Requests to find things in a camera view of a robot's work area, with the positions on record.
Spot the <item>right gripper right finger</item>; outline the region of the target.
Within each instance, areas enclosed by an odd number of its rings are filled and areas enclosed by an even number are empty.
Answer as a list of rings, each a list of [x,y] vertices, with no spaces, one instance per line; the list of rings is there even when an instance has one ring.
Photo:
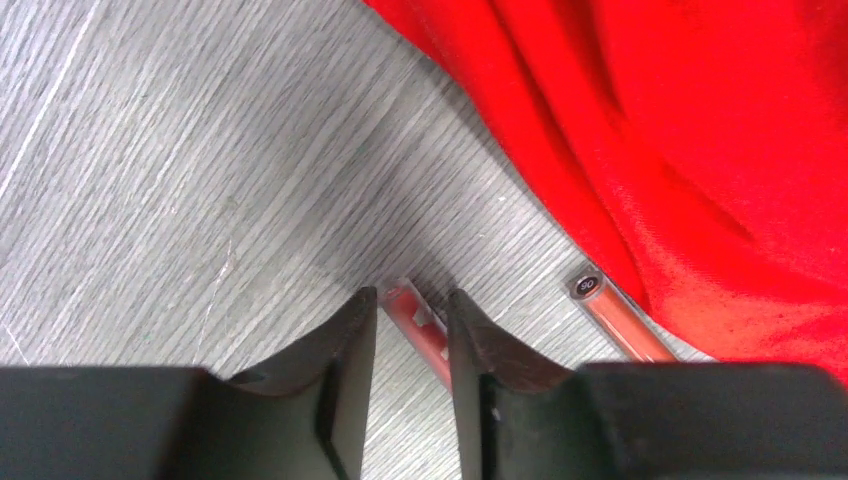
[[[796,363],[567,369],[449,295],[466,479],[843,479],[847,391]]]

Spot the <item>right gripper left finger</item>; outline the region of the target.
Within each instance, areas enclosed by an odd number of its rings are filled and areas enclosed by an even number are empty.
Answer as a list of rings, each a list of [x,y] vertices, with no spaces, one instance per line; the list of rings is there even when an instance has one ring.
[[[5,367],[5,479],[357,479],[377,294],[223,379],[198,367]]]

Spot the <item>orange brown lip pen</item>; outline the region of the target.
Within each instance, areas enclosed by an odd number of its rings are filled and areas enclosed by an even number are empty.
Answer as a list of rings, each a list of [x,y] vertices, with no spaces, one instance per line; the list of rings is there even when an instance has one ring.
[[[583,266],[568,280],[567,287],[569,297],[630,359],[677,361],[633,304],[595,265]]]

